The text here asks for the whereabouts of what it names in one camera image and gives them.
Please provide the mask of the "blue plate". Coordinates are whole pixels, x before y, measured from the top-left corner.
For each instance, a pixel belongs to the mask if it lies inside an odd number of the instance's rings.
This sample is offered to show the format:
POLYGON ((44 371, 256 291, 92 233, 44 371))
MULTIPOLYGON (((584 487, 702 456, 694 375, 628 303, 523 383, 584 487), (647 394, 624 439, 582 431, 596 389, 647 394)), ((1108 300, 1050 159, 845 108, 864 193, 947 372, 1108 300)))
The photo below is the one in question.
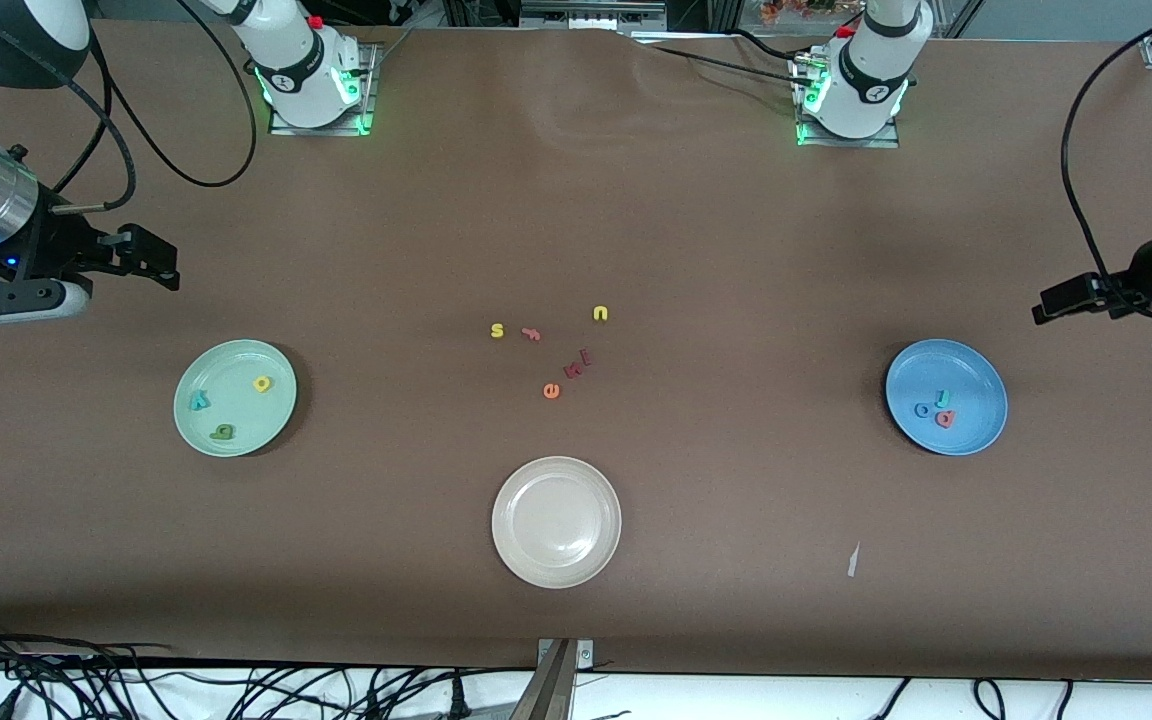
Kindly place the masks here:
POLYGON ((884 401, 905 438, 945 456, 987 450, 1009 419, 1009 393, 996 367, 972 347, 954 340, 922 340, 893 357, 884 378, 884 401), (940 389, 952 392, 947 409, 934 406, 940 389), (931 404, 933 414, 918 418, 915 404, 931 404), (934 423, 941 410, 955 411, 952 429, 934 423))

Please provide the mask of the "green plate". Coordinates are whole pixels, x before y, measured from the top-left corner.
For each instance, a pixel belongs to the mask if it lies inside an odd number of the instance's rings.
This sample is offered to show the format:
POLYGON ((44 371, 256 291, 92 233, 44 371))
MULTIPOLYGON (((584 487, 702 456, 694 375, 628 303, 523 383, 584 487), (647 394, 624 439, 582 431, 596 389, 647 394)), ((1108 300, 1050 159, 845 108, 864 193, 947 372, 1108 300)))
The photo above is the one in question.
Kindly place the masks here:
POLYGON ((217 344, 192 361, 175 388, 173 420, 183 441, 211 457, 238 457, 262 450, 283 432, 298 400, 298 381, 291 361, 273 344, 260 340, 233 340, 217 344), (273 387, 257 393, 252 379, 270 376, 273 387), (206 393, 210 407, 192 414, 189 397, 206 393), (230 441, 209 435, 219 424, 232 424, 230 441))

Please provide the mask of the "orange artificial flowers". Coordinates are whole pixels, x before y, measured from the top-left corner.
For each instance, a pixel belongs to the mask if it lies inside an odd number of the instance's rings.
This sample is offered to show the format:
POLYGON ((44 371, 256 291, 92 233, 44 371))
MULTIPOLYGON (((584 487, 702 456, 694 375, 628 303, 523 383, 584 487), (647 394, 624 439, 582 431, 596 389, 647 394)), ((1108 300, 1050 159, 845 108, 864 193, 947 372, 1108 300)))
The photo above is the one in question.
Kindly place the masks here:
POLYGON ((795 23, 799 20, 827 18, 835 15, 840 0, 760 0, 759 17, 763 26, 795 23))

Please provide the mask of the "brown paper table cover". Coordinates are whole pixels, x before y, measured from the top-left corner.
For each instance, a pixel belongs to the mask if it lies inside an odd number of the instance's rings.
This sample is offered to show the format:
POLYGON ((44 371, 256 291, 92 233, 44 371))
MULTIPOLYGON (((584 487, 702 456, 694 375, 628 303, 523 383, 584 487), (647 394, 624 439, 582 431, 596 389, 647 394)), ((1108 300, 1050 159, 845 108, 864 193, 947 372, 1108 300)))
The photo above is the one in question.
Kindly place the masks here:
POLYGON ((221 190, 141 158, 96 223, 179 247, 179 291, 104 275, 78 318, 0 327, 0 632, 1152 679, 1152 323, 1030 319, 1091 266, 1059 141, 1108 51, 935 41, 899 147, 869 150, 799 147, 768 79, 617 35, 417 32, 369 137, 262 137, 221 190), (298 400, 262 450, 211 457, 172 401, 233 340, 279 348, 298 400), (888 365, 922 340, 1000 373, 987 450, 890 419, 888 365), (623 518, 564 591, 492 538, 508 475, 550 456, 602 471, 623 518))

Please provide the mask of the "beige plate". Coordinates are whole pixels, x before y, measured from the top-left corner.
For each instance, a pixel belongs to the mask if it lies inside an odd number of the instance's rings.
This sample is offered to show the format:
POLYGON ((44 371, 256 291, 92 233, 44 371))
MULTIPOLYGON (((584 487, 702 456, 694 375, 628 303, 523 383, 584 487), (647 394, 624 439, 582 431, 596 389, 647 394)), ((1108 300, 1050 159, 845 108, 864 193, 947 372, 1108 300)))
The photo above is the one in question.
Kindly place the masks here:
POLYGON ((538 457, 511 471, 492 507, 500 561, 535 588, 564 591, 593 579, 622 533, 609 479, 576 457, 538 457))

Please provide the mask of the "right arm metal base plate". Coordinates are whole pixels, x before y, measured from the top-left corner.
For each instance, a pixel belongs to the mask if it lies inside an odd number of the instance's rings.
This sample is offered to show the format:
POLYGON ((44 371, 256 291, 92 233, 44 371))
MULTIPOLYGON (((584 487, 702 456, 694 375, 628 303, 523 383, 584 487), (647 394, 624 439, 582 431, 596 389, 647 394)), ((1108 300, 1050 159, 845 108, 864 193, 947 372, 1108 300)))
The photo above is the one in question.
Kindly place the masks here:
POLYGON ((370 135, 376 118, 376 101, 379 94, 380 65, 385 55, 385 44, 361 44, 355 50, 348 50, 344 58, 334 60, 328 77, 332 79, 332 92, 319 94, 329 99, 329 105, 338 105, 338 118, 314 127, 291 124, 274 104, 268 88, 265 88, 264 99, 270 105, 270 135, 285 136, 321 136, 321 137, 365 137, 370 135))

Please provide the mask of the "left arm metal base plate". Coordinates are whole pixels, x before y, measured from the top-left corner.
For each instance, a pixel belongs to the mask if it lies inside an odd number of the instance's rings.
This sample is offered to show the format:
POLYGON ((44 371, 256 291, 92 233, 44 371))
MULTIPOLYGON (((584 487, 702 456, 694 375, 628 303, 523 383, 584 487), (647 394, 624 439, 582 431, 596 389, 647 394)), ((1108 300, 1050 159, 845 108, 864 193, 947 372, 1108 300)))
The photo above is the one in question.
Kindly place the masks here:
POLYGON ((832 56, 799 54, 788 61, 794 90, 797 145, 896 149, 896 115, 909 90, 908 77, 877 82, 861 76, 855 85, 832 56))

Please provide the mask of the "grey metal bracket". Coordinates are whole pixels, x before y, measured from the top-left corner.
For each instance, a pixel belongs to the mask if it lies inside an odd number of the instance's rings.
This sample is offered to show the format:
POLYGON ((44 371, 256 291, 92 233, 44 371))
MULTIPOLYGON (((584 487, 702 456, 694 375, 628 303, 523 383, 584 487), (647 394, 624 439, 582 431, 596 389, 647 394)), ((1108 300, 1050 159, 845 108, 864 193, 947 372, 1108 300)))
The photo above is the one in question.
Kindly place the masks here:
POLYGON ((593 667, 593 639, 541 641, 538 667, 509 720, 571 720, 576 676, 593 667))

